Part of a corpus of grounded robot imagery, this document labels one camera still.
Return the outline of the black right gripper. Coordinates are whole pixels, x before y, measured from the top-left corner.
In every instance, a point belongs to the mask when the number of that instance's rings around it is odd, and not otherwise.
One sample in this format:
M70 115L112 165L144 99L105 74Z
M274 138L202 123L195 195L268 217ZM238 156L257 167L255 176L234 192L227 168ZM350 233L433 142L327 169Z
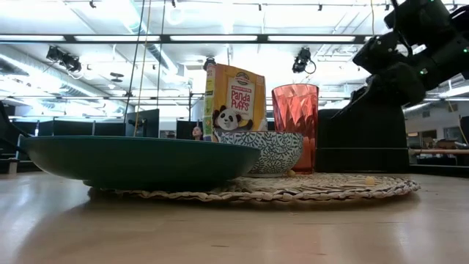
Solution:
M420 103L426 89L414 69L403 62L398 62L384 70L368 76L365 84L351 92L350 102L332 119L354 112L367 103L388 104L392 106L414 105Z

